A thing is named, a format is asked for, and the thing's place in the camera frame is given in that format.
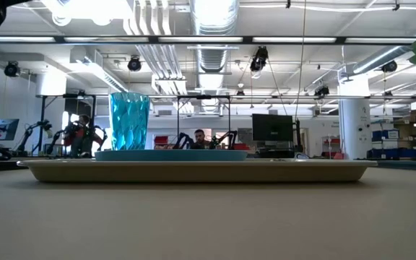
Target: desk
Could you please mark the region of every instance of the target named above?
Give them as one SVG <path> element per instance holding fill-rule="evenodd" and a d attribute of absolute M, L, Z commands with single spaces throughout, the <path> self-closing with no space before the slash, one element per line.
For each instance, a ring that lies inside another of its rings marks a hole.
<path fill-rule="evenodd" d="M 0 259 L 416 259 L 416 171 L 358 183 L 91 185 L 0 172 Z"/>

